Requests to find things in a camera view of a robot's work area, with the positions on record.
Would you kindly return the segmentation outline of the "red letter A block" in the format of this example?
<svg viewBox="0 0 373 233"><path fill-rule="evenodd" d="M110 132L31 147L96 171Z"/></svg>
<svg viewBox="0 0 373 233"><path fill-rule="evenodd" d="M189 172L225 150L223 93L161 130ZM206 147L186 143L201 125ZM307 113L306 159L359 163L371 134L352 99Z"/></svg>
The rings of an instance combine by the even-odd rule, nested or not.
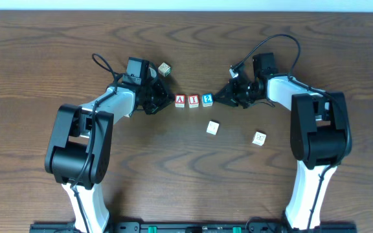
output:
<svg viewBox="0 0 373 233"><path fill-rule="evenodd" d="M178 107L178 108L184 108L185 107L185 99L186 99L186 96L184 94L175 95L175 106Z"/></svg>

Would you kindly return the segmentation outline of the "blue number 2 block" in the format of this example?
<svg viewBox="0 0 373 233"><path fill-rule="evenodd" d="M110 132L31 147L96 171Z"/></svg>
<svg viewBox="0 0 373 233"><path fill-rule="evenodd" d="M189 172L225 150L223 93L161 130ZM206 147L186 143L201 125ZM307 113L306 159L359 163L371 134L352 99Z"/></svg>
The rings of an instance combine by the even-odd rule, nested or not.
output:
<svg viewBox="0 0 373 233"><path fill-rule="evenodd" d="M214 101L213 101L213 97L212 97L212 94L208 93L208 94L203 94L201 96L201 100L202 100L202 105L203 107L210 107L213 105Z"/></svg>

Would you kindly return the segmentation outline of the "red letter I block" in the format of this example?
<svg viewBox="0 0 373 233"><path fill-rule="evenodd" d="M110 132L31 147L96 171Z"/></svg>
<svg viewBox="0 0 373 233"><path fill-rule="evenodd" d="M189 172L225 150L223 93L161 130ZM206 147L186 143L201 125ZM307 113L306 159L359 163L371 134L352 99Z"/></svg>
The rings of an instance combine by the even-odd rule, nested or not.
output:
<svg viewBox="0 0 373 233"><path fill-rule="evenodd" d="M198 95L189 95L188 96L188 106L189 108L199 107L199 96Z"/></svg>

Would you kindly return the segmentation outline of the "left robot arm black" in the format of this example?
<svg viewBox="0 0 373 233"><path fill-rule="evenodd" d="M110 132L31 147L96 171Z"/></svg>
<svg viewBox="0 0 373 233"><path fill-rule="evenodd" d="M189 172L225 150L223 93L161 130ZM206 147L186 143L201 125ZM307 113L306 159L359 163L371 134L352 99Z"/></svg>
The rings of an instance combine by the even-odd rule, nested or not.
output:
<svg viewBox="0 0 373 233"><path fill-rule="evenodd" d="M113 81L104 94L82 105L64 104L58 109L45 158L45 170L67 192L75 221L55 232L104 232L109 211L101 182L111 154L113 126L141 110L154 115L170 105L175 96L163 78L169 65L130 57L126 71L115 72L101 55L92 60L110 72Z"/></svg>

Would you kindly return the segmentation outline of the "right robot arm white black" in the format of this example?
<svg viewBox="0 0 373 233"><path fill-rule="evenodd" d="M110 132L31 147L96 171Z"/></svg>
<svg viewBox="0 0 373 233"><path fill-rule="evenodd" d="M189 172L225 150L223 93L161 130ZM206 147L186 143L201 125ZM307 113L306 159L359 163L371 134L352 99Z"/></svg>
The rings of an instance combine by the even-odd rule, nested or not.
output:
<svg viewBox="0 0 373 233"><path fill-rule="evenodd" d="M321 223L320 211L328 183L352 149L345 96L328 93L280 73L272 53L253 56L254 81L243 63L230 68L231 79L215 101L231 107L251 107L260 100L291 112L290 144L297 160L291 200L275 232L355 232L353 223Z"/></svg>

